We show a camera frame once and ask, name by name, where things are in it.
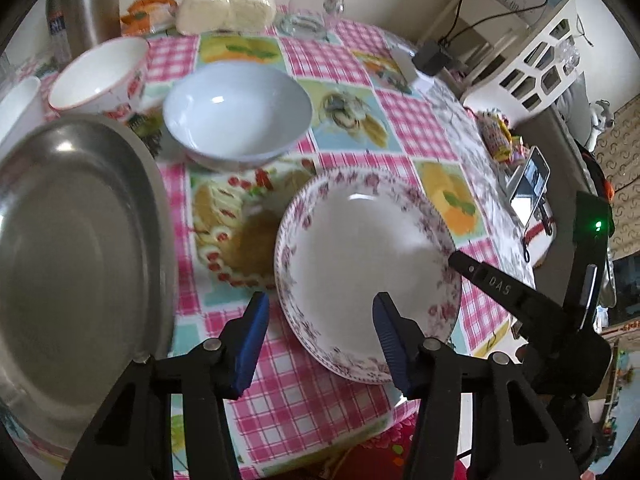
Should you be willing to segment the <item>pink floral ceramic plate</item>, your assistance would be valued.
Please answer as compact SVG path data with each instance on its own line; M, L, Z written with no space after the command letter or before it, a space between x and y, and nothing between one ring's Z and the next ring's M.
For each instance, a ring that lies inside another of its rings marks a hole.
M353 382L384 384L390 371L372 304L392 296L422 332L447 341L462 286L448 266L454 240L435 206L387 171L323 171L295 195L280 223L274 277L283 314L305 350Z

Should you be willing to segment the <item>large stainless steel plate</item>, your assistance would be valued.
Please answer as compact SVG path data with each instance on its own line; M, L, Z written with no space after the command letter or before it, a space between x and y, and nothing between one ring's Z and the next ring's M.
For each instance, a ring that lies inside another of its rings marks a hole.
M154 159L127 127L78 115L1 162L1 400L72 450L130 361L167 356L178 270Z

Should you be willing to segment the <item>light blue bowl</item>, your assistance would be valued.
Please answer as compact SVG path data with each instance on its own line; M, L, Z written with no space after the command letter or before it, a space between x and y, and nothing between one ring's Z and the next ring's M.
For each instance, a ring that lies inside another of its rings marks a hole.
M163 102L168 133L186 156L214 171L269 164L303 140L312 116L311 99L295 79L243 61L199 68Z

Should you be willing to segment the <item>white bowl red floral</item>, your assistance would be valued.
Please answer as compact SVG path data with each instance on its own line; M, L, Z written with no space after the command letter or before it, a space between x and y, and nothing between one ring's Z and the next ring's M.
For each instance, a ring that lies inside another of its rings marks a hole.
M56 114L99 114L126 122L137 111L148 76L151 46L140 37L105 41L68 64L50 88Z

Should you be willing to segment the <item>smartphone on stand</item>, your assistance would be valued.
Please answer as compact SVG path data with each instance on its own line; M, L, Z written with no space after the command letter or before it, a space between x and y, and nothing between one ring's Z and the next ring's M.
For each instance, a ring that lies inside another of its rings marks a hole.
M526 228L539 206L550 177L550 167L540 149L533 146L529 150L526 163L515 171L508 184L510 206Z

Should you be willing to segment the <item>colourful candy pack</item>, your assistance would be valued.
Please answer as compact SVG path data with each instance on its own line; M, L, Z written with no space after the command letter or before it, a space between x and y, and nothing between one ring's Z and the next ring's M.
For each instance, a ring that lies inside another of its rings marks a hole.
M512 155L512 136L503 118L495 112L479 112L476 123L491 158L507 162Z

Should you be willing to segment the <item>pink checkered tablecloth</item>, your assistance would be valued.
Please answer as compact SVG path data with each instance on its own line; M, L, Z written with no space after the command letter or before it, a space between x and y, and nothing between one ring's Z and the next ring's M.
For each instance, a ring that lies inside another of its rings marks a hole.
M523 256L522 230L506 210L495 166L473 116L446 84L410 90L390 57L392 36L374 26L338 23L326 39L256 35L150 39L143 117L160 117L157 100L180 78L216 61L252 61L297 79L314 104L309 132L273 164L215 174L169 151L166 132L153 129L176 233L179 272L172 350L181 354L238 315L252 292L271 286L272 261L258 271L236 262L234 214L218 211L220 192L236 200L290 198L319 172L336 167L385 170L424 192L444 216L456 245L525 283L534 279ZM273 307L257 374L240 400L227 406L231 437L245 479L292 472L336 478L395 478L408 453L416 402L391 386L338 377L300 344Z

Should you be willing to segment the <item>white plastic basket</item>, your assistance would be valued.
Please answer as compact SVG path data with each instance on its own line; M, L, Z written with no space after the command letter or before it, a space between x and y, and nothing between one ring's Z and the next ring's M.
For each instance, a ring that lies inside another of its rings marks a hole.
M460 101L511 125L542 112L582 73L575 0L450 0L420 40L459 63Z

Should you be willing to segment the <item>black power adapter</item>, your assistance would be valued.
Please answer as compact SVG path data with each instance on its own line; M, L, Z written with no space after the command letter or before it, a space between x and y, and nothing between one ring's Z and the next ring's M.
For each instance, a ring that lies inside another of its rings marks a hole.
M445 68L450 68L454 58L437 41L428 40L413 55L412 62L420 73L434 77Z

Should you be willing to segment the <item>white small box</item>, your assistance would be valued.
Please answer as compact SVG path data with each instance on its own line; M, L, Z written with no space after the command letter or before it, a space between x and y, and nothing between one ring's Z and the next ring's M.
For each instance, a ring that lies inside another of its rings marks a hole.
M390 55L412 91L424 94L431 90L434 84L434 77L425 75L414 66L410 51L396 46L390 49Z

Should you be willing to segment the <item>white cup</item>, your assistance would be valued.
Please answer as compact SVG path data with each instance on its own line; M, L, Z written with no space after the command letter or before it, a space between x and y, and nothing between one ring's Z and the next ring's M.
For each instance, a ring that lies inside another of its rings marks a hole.
M35 76L23 79L1 101L0 155L12 150L27 133L41 126L46 118L41 97L41 81Z

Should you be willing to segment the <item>glass ashtray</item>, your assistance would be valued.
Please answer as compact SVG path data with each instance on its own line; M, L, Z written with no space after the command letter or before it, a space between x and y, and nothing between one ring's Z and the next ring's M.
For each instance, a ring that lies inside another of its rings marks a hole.
M326 39L326 24L319 14L282 14L277 26L286 36L312 40Z

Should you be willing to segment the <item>orange snack packet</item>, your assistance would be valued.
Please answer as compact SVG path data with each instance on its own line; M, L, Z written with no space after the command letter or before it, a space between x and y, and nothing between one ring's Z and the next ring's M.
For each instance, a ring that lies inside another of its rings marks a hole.
M120 17L124 36L149 36L175 25L176 0L134 0Z

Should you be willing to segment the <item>wrapped white steamed buns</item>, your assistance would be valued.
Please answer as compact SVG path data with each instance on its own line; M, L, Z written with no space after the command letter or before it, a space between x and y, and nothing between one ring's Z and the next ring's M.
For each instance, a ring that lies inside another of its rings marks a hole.
M182 0L176 13L181 35L262 32L277 15L274 0Z

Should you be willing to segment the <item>stainless steel thermos jug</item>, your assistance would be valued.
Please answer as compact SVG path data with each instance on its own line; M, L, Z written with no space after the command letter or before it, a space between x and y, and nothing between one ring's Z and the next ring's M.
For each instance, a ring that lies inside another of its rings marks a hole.
M51 46L58 66L119 37L119 0L47 0Z

